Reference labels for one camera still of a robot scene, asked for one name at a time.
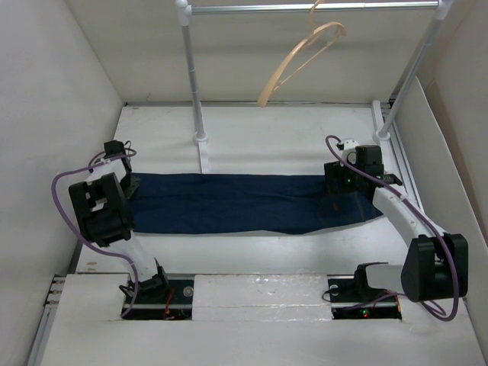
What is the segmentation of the dark blue denim trousers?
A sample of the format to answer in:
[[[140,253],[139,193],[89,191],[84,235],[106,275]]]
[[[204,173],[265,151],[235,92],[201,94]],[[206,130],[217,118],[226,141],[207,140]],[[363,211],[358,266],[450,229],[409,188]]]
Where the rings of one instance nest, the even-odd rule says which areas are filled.
[[[303,235],[382,213],[359,193],[331,195],[321,175],[137,174],[135,232]]]

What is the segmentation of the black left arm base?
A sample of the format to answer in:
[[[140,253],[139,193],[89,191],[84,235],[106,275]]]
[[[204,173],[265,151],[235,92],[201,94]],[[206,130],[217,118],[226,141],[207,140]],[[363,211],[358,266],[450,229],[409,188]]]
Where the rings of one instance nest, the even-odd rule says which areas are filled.
[[[125,320],[190,320],[192,317],[194,278],[170,278],[169,288],[161,294],[143,294],[139,291],[131,306],[132,291],[120,286],[125,296],[121,310]]]

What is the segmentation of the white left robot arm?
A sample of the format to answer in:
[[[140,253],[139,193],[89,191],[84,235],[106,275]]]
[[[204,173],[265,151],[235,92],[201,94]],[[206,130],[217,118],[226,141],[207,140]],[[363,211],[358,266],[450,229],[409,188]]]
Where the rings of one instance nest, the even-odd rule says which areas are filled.
[[[164,301],[170,283],[163,267],[150,257],[136,240],[130,201],[136,197],[140,179],[132,174],[130,149],[118,140],[104,144],[91,174],[68,189],[79,231],[100,249],[128,257],[135,265],[138,280],[122,289],[127,293],[138,285],[138,295],[153,302]]]

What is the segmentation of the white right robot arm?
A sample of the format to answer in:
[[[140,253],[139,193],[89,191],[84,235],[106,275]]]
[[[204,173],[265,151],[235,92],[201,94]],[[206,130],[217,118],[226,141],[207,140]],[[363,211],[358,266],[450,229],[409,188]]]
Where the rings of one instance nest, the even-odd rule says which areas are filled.
[[[384,170],[378,145],[340,140],[330,152],[336,162],[324,165],[327,187],[337,194],[358,194],[378,209],[407,247],[396,276],[413,302],[463,297],[468,291],[468,243],[426,217],[408,197],[402,181]]]

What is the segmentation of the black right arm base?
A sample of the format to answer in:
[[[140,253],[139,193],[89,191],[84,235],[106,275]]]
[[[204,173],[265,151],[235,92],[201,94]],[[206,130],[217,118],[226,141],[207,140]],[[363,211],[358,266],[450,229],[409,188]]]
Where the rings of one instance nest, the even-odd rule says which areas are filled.
[[[322,299],[333,320],[402,319],[398,299],[388,290],[359,284],[353,275],[328,276],[327,283]]]

